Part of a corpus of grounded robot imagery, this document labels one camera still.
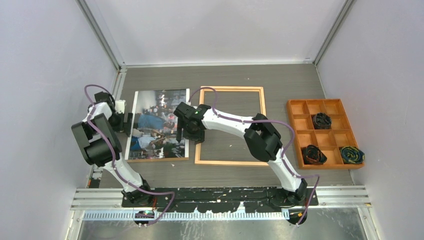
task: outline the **framed photo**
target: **framed photo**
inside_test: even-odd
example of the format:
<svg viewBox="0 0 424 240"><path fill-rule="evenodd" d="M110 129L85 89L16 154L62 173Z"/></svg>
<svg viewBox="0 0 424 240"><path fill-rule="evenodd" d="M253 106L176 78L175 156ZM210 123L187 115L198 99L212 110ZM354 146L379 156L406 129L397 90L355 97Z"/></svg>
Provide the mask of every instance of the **framed photo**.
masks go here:
<svg viewBox="0 0 424 240"><path fill-rule="evenodd" d="M189 159L189 141L177 142L174 110L187 103L190 90L136 91L132 105L132 130L125 150L128 162Z"/></svg>

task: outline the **metal track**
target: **metal track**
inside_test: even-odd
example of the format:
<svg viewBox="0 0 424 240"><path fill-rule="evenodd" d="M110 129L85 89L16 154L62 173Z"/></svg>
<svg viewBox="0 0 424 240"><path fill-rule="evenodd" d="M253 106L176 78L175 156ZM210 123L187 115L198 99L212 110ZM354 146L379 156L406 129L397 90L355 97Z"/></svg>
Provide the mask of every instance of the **metal track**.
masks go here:
<svg viewBox="0 0 424 240"><path fill-rule="evenodd" d="M84 221L135 221L139 210L86 210ZM155 212L153 219L160 213ZM254 212L245 213L244 209L238 209L235 212L201 213L194 212L166 212L159 221L231 221L231 220L284 220L289 219L289 210L283 209L281 212Z"/></svg>
<svg viewBox="0 0 424 240"><path fill-rule="evenodd" d="M151 210L150 207L124 208L121 188L79 188L76 190L72 206L69 229L66 240L76 240L83 221L134 221L140 210ZM366 214L372 210L367 191L364 186L319 186L316 189L318 206L310 208L358 208L362 213L363 225L368 239L379 239L375 226ZM290 209L303 209L295 206ZM166 212L159 221L225 221L225 220L283 220L289 217L289 210L268 213L246 213L243 204L235 212L225 213L192 213Z"/></svg>
<svg viewBox="0 0 424 240"><path fill-rule="evenodd" d="M121 188L78 188L71 210L150 210L151 208L121 207ZM319 205L310 208L370 208L370 199L364 186L319 186L316 189ZM291 209L302 209L295 206Z"/></svg>

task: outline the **metal floor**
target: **metal floor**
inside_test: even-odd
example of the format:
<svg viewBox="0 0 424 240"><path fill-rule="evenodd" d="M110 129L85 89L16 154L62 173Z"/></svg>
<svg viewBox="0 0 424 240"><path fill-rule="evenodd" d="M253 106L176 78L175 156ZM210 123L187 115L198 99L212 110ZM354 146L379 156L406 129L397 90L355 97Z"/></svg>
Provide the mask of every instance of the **metal floor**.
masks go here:
<svg viewBox="0 0 424 240"><path fill-rule="evenodd" d="M79 240L358 240L367 239L356 208L313 208L304 225L286 220L170 221L138 228L133 221L84 221Z"/></svg>
<svg viewBox="0 0 424 240"><path fill-rule="evenodd" d="M263 86L266 116L288 122L286 102L289 99L323 99L324 93L312 64L285 65L234 65L129 68L123 84L121 99L131 111L135 91L186 89L190 92L200 86ZM217 109L240 116L254 116L259 112L259 95L254 93L218 93ZM211 104L213 94L206 93L205 104ZM191 101L199 104L199 94ZM282 125L274 125L281 134L283 144L290 132ZM202 143L201 159L255 161L243 139L210 130ZM120 136L123 149L127 138ZM279 181L269 167L212 166L194 164L195 145L190 143L189 160L130 163L151 187L232 187L277 186ZM297 169L294 147L286 152ZM299 170L301 175L320 174L320 185L352 185L348 170ZM313 185L315 179L308 179ZM120 188L118 181L103 172L100 188Z"/></svg>

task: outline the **wire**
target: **wire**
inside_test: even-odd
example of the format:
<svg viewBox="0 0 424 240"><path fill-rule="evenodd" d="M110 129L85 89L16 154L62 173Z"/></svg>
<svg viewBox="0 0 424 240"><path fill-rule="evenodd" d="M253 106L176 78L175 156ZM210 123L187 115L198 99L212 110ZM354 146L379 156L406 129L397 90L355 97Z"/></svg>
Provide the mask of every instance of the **wire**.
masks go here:
<svg viewBox="0 0 424 240"><path fill-rule="evenodd" d="M168 205L166 205L165 209L162 211L162 213L155 219L150 221L147 226L150 226L152 224L155 224L158 222L158 220L164 215L164 213L169 209L169 207L171 206L171 203L173 202L174 198L175 198L175 192L173 191L168 191L168 192L152 192L152 191L146 191L144 189L141 189L139 186L136 186L134 184L132 184L131 182L129 182L128 180L126 180L124 177L122 177L122 175L118 172L118 169L116 168L115 165L115 161L117 160L117 156L115 154L115 150L114 147L111 144L111 141L109 141L108 137L96 126L94 125L94 123L92 123L91 118L93 116L94 111L96 110L96 105L94 104L93 100L91 99L91 97L89 96L89 93L87 92L87 88L88 87L97 87L100 89L105 90L108 94L111 94L106 88L100 86L100 85L96 85L96 84L88 84L84 87L84 93L85 96L87 97L88 101L90 102L90 104L93 106L93 108L91 109L90 113L87 116L87 123L88 125L90 125L100 136L101 138L106 142L106 145L109 147L110 152L112 153L112 168L113 171L116 173L116 176L124 183L128 184L129 186L135 188L136 190L145 193L145 194L149 194L149 195L156 195L156 196L163 196L163 195L171 195L171 199L168 202Z"/></svg>
<svg viewBox="0 0 424 240"><path fill-rule="evenodd" d="M317 189L318 182L320 181L320 175L314 174L314 175L305 175L305 176L302 176L302 175L295 174L292 171L292 169L290 169L290 167L288 166L287 162L284 160L284 153L287 151L288 146L290 146L293 143L293 141L295 140L295 131L293 130L293 128L289 124L287 124L287 123L285 123L283 121L278 121L278 120L247 120L247 121L242 121L242 120L240 120L238 118L233 118L233 117L229 117L229 116L224 116L224 115L218 114L217 110L215 109L215 106L217 105L217 101L218 101L218 93L217 93L217 90L215 88L210 87L210 86L204 86L204 87L201 87L201 88L197 89L196 91L194 91L191 94L190 98L188 99L188 102L190 103L191 100L192 100L192 97L194 96L194 94L197 93L198 91L202 90L202 89L209 89L209 90L212 90L215 93L215 99L213 100L212 111L219 118L223 118L223 119L226 119L226 120L231 120L231 121L238 122L238 123L247 123L247 124L276 123L276 124L284 125L284 126L286 126L290 130L290 132L291 132L290 141L288 141L288 143L284 147L282 147L282 151L281 151L281 161L282 161L282 163L284 164L284 166L288 170L288 172L292 176L294 176L294 177L301 178L301 179L316 178L316 183L313 186L312 192L310 193L309 200L306 202L305 210L303 212L303 215L299 219L299 221L296 223L296 226L299 227L299 224L302 222L302 220L304 219L304 216L308 212L309 204L311 203L312 197L313 197L313 195L314 195L314 193L315 193L315 191Z"/></svg>

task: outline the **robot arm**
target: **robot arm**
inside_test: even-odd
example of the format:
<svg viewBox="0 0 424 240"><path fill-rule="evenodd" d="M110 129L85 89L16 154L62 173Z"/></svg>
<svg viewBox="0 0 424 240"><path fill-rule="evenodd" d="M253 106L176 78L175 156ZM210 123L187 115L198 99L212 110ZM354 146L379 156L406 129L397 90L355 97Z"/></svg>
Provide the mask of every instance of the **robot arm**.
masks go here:
<svg viewBox="0 0 424 240"><path fill-rule="evenodd" d="M125 180L141 189L150 191L150 187L142 176L134 171L130 165L122 157L122 146L119 142L117 133L126 133L128 136L131 131L131 124L133 114L129 113L127 121L125 118L125 101L115 101L112 96L106 92L99 92L94 95L95 97L95 110L92 113L90 120L104 133L109 139L113 149L115 150L116 161L115 167L119 169L119 174ZM150 202L152 196L139 192L131 185L123 182L116 174L112 167L112 153L106 142L94 129L87 123L89 114L81 121L72 125L71 129L75 137L76 143L89 165L96 164L98 167L109 171L123 187L122 194L131 202L137 202L145 205Z"/></svg>
<svg viewBox="0 0 424 240"><path fill-rule="evenodd" d="M304 199L307 183L304 179L295 176L297 173L286 155L282 159L283 144L280 141L281 135L278 131L269 122L245 123L245 121L251 120L266 120L266 116L260 113L255 117L237 116L218 110L216 110L216 113L208 105L201 104L198 107L193 107L181 102L174 111L174 114L178 117L177 141L180 141L183 136L188 140L195 141L196 144L202 143L205 140L204 130L207 129L220 130L245 139L252 156L259 161L268 163L277 175L282 188L289 192L288 197L293 202L300 202ZM283 161L295 173L294 176L288 171Z"/></svg>
<svg viewBox="0 0 424 240"><path fill-rule="evenodd" d="M124 122L125 101L115 101L112 96L105 92L99 92L95 96L95 111L92 114L91 122L99 128L109 139L117 159L115 167L119 174L132 183L134 186L150 191L150 186L142 176L135 172L127 161L122 157L122 146L115 132L125 132L130 135L132 114L128 114L127 122ZM256 159L269 164L277 175L281 187L285 190L285 197L293 204L298 204L305 199L307 183L304 179L291 175L284 162L293 173L296 171L284 155L281 157L283 144L280 141L280 134L269 123L245 123L251 120L266 120L266 116L258 113L255 117L236 116L218 111L226 117L231 117L237 121L218 117L208 105L192 107L181 102L174 114L178 117L177 141L182 137L202 143L205 140L205 130L215 129L230 133L245 139L250 153ZM79 146L79 149L89 165L96 164L109 171L122 185L122 194L132 203L146 205L152 201L153 196L145 194L135 189L131 185L122 181L116 174L112 166L112 153L106 142L87 123L88 117L72 126L72 132Z"/></svg>

